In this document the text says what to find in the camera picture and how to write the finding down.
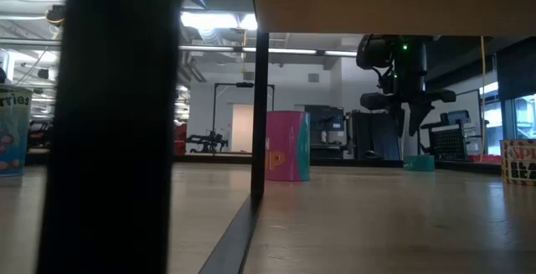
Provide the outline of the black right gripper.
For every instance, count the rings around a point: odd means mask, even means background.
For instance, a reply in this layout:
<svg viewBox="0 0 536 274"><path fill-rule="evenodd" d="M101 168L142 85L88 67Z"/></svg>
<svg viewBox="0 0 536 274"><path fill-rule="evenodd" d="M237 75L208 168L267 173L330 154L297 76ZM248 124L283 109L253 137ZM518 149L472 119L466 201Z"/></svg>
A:
<svg viewBox="0 0 536 274"><path fill-rule="evenodd" d="M411 98L409 134L414 136L429 112L433 101L454 102L456 93L451 90L425 92L426 36L399 36L393 46L394 93L365 93L361 106L370 111L385 110L393 118L398 137L403 136L405 110L399 98Z"/></svg>

